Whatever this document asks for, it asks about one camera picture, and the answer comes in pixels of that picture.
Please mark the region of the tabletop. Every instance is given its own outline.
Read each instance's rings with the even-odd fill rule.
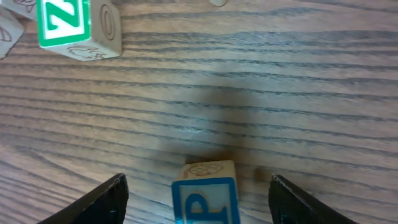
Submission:
[[[112,175],[125,223],[173,223],[185,163],[231,159],[242,223],[281,174],[360,223],[398,223],[396,0],[117,0],[121,57],[0,61],[0,223],[37,223]]]

